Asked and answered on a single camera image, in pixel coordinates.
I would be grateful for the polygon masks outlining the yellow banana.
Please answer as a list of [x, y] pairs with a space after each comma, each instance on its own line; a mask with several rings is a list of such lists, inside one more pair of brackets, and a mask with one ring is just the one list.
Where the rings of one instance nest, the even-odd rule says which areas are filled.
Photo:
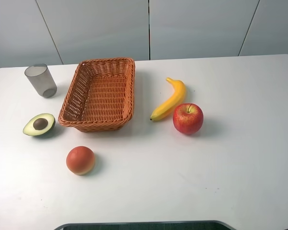
[[166, 78], [166, 81], [172, 85], [174, 93], [152, 112], [150, 120], [153, 122], [160, 121], [169, 116], [184, 101], [186, 96], [186, 86], [182, 81], [172, 78]]

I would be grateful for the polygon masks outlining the brown wicker basket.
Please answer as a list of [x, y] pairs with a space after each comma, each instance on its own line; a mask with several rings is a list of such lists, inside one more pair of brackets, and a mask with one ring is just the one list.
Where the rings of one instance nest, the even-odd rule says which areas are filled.
[[134, 82], [132, 58], [80, 62], [62, 104], [59, 123], [81, 132], [121, 129], [133, 116]]

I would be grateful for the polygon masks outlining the red apple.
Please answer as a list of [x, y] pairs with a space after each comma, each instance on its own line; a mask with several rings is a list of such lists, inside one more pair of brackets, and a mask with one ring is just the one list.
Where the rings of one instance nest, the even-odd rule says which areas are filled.
[[177, 131], [192, 135], [200, 130], [204, 122], [201, 108], [193, 103], [178, 105], [173, 112], [173, 125]]

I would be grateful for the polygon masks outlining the orange-red round fruit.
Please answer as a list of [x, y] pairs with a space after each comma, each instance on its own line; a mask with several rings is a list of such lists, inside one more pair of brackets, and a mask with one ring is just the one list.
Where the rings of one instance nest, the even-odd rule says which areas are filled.
[[73, 148], [67, 155], [66, 165], [76, 175], [85, 175], [95, 166], [94, 152], [85, 146]]

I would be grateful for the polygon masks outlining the halved avocado with pit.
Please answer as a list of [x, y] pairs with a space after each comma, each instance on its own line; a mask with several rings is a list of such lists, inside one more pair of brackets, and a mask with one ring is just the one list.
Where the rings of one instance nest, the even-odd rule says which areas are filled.
[[27, 136], [37, 137], [50, 132], [56, 124], [54, 115], [43, 113], [34, 116], [23, 128]]

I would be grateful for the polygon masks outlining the grey translucent plastic cup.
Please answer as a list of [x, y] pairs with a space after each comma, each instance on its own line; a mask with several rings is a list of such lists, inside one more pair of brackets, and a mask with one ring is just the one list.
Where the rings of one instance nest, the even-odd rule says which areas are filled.
[[57, 86], [46, 64], [29, 66], [24, 74], [40, 96], [50, 98], [56, 94]]

